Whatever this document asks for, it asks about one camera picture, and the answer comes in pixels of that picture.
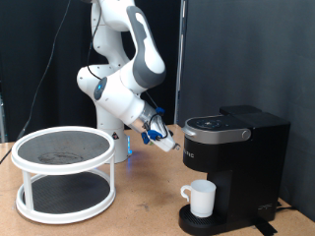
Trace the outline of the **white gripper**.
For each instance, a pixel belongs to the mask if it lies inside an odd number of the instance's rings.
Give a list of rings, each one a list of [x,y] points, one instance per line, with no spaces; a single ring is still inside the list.
[[[149,129],[149,138],[163,151],[181,150],[181,146],[176,143],[163,123],[154,122]]]

